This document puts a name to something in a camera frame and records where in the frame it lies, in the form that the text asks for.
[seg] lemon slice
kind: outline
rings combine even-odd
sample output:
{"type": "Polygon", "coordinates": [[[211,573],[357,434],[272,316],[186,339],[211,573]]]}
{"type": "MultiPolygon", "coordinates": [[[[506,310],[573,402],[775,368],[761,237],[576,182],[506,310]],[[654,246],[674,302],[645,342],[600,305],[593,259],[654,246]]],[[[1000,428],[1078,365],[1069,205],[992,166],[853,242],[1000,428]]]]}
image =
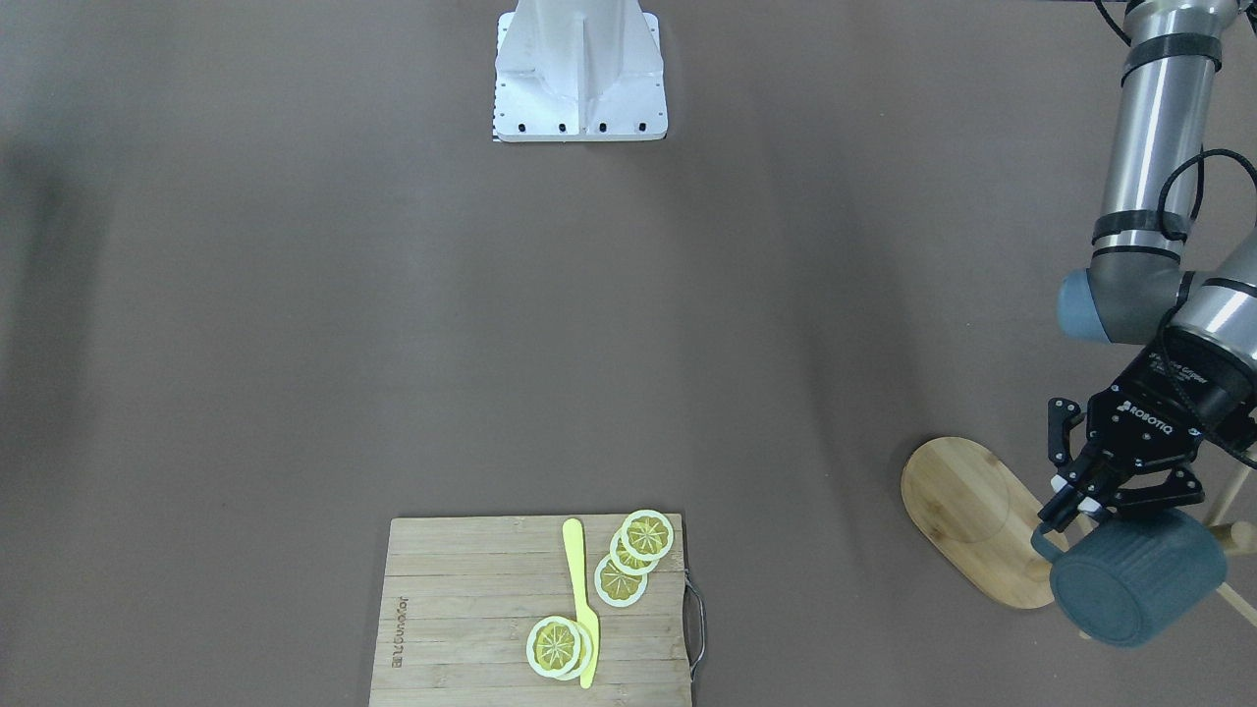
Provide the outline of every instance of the lemon slice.
{"type": "Polygon", "coordinates": [[[593,637],[590,635],[588,629],[582,626],[579,621],[573,621],[576,624],[576,630],[581,635],[581,659],[577,660],[576,667],[558,676],[557,681],[571,681],[581,677],[581,673],[590,667],[590,659],[593,658],[593,637]]]}
{"type": "Polygon", "coordinates": [[[628,550],[625,547],[623,542],[620,541],[620,531],[616,531],[616,533],[611,536],[611,564],[618,567],[621,572],[626,575],[641,576],[659,566],[659,560],[647,562],[630,555],[628,550]]]}
{"type": "Polygon", "coordinates": [[[595,589],[598,590],[598,596],[608,606],[628,606],[641,599],[642,593],[646,591],[646,575],[623,574],[620,567],[611,564],[611,555],[598,562],[593,576],[598,577],[595,589]]]}
{"type": "Polygon", "coordinates": [[[581,658],[581,629],[563,616],[546,616],[528,633],[528,664],[538,676],[567,674],[581,658]]]}
{"type": "Polygon", "coordinates": [[[652,562],[672,548],[672,523],[659,511],[634,511],[620,526],[625,552],[652,562]]]}

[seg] gray tabletop surface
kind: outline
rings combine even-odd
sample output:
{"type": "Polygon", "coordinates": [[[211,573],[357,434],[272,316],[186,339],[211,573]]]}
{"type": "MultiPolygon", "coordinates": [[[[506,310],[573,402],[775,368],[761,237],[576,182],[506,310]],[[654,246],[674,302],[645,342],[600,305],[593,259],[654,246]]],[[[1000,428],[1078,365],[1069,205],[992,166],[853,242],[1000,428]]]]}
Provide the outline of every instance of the gray tabletop surface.
{"type": "MultiPolygon", "coordinates": [[[[0,3],[0,704],[366,704],[390,518],[639,507],[685,517],[700,706],[1252,704],[1221,599],[1084,642],[900,502],[938,435],[1046,498],[1046,401],[1135,352],[1055,320],[1126,53],[1090,4],[651,0],[667,138],[567,146],[490,140],[512,9],[0,3]]],[[[1226,62],[1207,142],[1257,156],[1226,62]]],[[[1210,167],[1185,265],[1253,208],[1210,167]]]]}

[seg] logo on cutting board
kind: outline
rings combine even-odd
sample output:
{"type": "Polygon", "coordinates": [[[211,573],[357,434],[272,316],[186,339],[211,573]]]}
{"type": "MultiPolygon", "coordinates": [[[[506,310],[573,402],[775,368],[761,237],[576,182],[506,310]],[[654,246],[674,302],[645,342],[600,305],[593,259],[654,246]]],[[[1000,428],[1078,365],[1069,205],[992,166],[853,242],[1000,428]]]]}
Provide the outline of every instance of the logo on cutting board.
{"type": "Polygon", "coordinates": [[[393,632],[393,668],[401,667],[401,653],[406,648],[406,598],[397,598],[397,630],[393,632]]]}

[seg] white object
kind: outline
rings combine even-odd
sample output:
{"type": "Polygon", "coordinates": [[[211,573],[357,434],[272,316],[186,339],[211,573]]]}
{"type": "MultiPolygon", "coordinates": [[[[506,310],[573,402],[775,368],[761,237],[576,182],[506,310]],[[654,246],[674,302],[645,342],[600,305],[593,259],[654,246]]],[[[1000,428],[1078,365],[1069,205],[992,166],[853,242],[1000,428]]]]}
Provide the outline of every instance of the white object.
{"type": "Polygon", "coordinates": [[[493,133],[504,142],[667,133],[659,19],[637,0],[519,0],[498,20],[493,133]]]}

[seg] mug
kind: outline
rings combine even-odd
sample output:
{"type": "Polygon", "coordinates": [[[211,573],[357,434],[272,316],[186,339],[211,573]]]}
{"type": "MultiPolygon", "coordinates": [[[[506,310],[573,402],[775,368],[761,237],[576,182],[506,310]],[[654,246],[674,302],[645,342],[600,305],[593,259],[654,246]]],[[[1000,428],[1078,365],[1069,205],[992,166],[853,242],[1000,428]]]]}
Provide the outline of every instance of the mug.
{"type": "Polygon", "coordinates": [[[1062,552],[1036,531],[1065,615],[1091,638],[1135,648],[1187,614],[1227,579],[1227,557],[1203,525],[1178,509],[1109,520],[1062,552]]]}

